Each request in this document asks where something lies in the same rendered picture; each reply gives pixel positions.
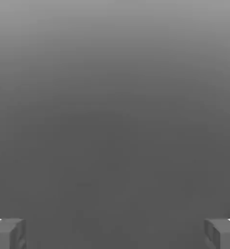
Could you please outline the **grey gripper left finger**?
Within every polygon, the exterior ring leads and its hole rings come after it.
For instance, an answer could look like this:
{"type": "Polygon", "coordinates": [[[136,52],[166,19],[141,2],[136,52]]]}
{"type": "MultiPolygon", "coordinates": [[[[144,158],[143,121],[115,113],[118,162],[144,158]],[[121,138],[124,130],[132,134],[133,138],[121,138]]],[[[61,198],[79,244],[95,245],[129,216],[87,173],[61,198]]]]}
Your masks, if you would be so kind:
{"type": "Polygon", "coordinates": [[[0,249],[27,249],[25,219],[0,218],[0,249]]]}

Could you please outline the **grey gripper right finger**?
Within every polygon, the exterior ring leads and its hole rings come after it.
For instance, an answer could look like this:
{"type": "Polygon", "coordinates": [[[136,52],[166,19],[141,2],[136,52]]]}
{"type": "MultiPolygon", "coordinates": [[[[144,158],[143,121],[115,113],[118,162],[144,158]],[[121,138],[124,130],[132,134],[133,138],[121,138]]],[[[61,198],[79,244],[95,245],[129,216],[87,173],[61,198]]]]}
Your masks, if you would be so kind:
{"type": "Polygon", "coordinates": [[[230,218],[204,220],[207,249],[230,249],[230,218]]]}

